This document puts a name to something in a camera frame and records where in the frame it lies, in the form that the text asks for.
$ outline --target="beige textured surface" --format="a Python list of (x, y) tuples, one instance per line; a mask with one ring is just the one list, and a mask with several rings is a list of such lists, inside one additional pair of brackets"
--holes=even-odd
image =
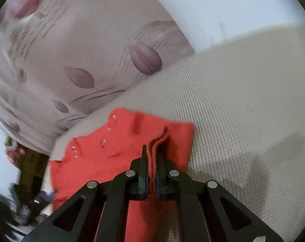
[(61, 136), (51, 159), (122, 106), (193, 122), (193, 179), (219, 181), (286, 242), (305, 226), (305, 29), (263, 30), (173, 65)]

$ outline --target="red garment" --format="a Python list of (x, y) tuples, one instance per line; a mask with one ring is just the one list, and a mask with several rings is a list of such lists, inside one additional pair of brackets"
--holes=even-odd
[[(88, 136), (74, 138), (66, 147), (62, 161), (50, 161), (54, 210), (90, 180), (112, 180), (129, 170), (131, 161), (141, 157), (147, 145), (150, 190), (155, 191), (156, 149), (165, 144), (164, 154), (179, 171), (186, 171), (192, 147), (194, 125), (167, 121), (124, 108), (111, 112), (108, 122)], [(150, 241), (167, 205), (153, 197), (130, 201), (126, 242)]]

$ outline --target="triangular cutout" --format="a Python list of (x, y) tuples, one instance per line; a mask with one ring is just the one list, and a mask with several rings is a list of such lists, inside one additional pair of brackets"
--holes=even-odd
[(251, 220), (246, 215), (244, 215), (242, 211), (238, 209), (232, 202), (227, 200), (225, 197), (221, 197), (221, 203), (234, 231), (251, 225)]
[(84, 204), (84, 200), (85, 198), (82, 196), (76, 200), (73, 205), (66, 209), (66, 211), (54, 221), (53, 225), (66, 232), (71, 232), (76, 218)]

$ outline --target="red cloth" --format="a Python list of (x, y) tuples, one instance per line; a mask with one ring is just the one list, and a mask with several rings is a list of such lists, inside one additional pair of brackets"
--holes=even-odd
[[(66, 147), (62, 161), (50, 161), (54, 210), (90, 180), (112, 180), (129, 170), (132, 160), (141, 157), (147, 145), (150, 190), (156, 185), (156, 149), (163, 143), (163, 153), (179, 171), (186, 171), (192, 147), (194, 125), (167, 121), (124, 108), (111, 112), (108, 122), (88, 136), (74, 138)], [(150, 241), (167, 205), (151, 196), (146, 201), (130, 201), (126, 242)]]

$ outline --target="silver screw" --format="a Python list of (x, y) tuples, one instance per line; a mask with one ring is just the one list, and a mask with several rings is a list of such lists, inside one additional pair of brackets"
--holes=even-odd
[(253, 242), (266, 242), (266, 236), (256, 237)]
[(217, 188), (217, 183), (215, 181), (209, 181), (207, 185), (210, 188)]
[(94, 188), (96, 187), (98, 184), (95, 181), (89, 181), (87, 182), (87, 187), (88, 188)]
[(134, 172), (133, 170), (128, 170), (127, 172), (126, 172), (126, 176), (127, 177), (132, 177), (132, 176), (134, 176), (136, 174), (136, 172)]
[(169, 172), (169, 174), (170, 174), (171, 176), (179, 176), (179, 172), (178, 172), (177, 170), (171, 170), (171, 171)]

